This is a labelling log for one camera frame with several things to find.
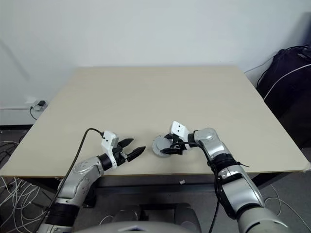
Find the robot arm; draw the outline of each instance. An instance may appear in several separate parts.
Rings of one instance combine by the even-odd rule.
[[[105,131],[102,139],[102,155],[84,160],[73,167],[52,205],[45,223],[40,225],[39,233],[69,233],[91,185],[110,168],[116,168],[137,158],[145,147],[139,147],[129,154],[123,148],[133,141],[127,138],[119,142],[119,137]]]
[[[153,148],[162,148],[161,154],[182,154],[184,150],[197,146],[203,149],[207,164],[215,175],[216,196],[227,215],[237,219],[241,233],[290,232],[273,212],[264,208],[258,188],[241,167],[241,163],[233,158],[214,129],[205,128],[190,133],[185,126],[174,121],[170,134],[165,138],[169,142],[162,141],[153,145]],[[171,146],[163,149],[163,144]]]

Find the gray disc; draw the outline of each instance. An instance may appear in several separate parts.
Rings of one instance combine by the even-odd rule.
[[[166,158],[169,157],[170,154],[163,154],[161,153],[161,150],[169,148],[171,144],[172,143],[169,139],[165,138],[164,136],[158,136],[152,142],[152,150],[157,156]]]

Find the white wall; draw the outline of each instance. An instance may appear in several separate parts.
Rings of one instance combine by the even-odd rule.
[[[51,100],[78,66],[248,70],[302,43],[310,12],[310,0],[0,0],[0,106]],[[0,125],[28,123],[0,111]]]

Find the beige tabletop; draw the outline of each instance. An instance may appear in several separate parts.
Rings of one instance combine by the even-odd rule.
[[[233,66],[90,67],[76,70],[29,130],[3,176],[61,177],[87,128],[135,140],[145,152],[108,175],[211,173],[199,149],[159,158],[151,144],[176,120],[190,131],[215,128],[247,172],[301,171],[308,161],[245,75]],[[90,132],[78,161],[102,154]]]

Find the floor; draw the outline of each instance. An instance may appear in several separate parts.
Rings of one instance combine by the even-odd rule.
[[[6,140],[19,140],[26,131],[3,131],[0,134],[0,141]],[[311,161],[311,148],[303,149],[302,152]],[[295,172],[281,180],[278,180],[273,184],[273,187],[277,190],[280,198],[290,204],[304,219],[304,221],[311,226],[311,196],[310,196],[310,183],[311,172],[302,173]],[[271,186],[261,190],[262,195],[266,197],[276,197],[276,194]],[[0,194],[0,203],[8,195],[7,191]],[[39,215],[42,209],[39,205],[48,205],[49,199],[41,191],[38,192],[37,198],[34,200],[37,205],[30,204],[24,210],[23,213],[27,217],[31,218]],[[189,192],[189,193],[150,193],[146,194],[114,194],[107,195],[104,190],[97,190],[97,203],[94,208],[81,209],[75,222],[75,230],[84,229],[90,226],[95,226],[106,215],[115,215],[119,210],[127,205],[135,204],[147,204],[147,203],[180,203],[187,202],[196,211],[199,218],[202,231],[208,232],[216,205],[216,197],[213,192]],[[267,207],[272,211],[277,212],[279,210],[279,203],[277,200],[271,200],[267,203]],[[6,220],[12,212],[12,203],[6,202],[0,209],[0,216],[2,220]],[[172,211],[151,211],[148,212],[150,220],[152,221],[172,221]],[[285,205],[282,205],[282,212],[280,218],[292,229],[295,233],[306,233],[307,228],[302,224],[300,219]],[[110,218],[107,218],[104,223],[108,223]],[[16,214],[17,226],[21,225],[20,216]],[[34,228],[34,224],[28,225],[28,229],[31,231]],[[6,233],[9,230],[14,229],[14,222],[12,218],[8,221],[3,228],[0,229],[1,233]],[[25,229],[20,228],[21,232],[26,232]],[[218,217],[213,230],[214,233],[238,233],[238,227],[235,220],[228,218],[220,207]]]

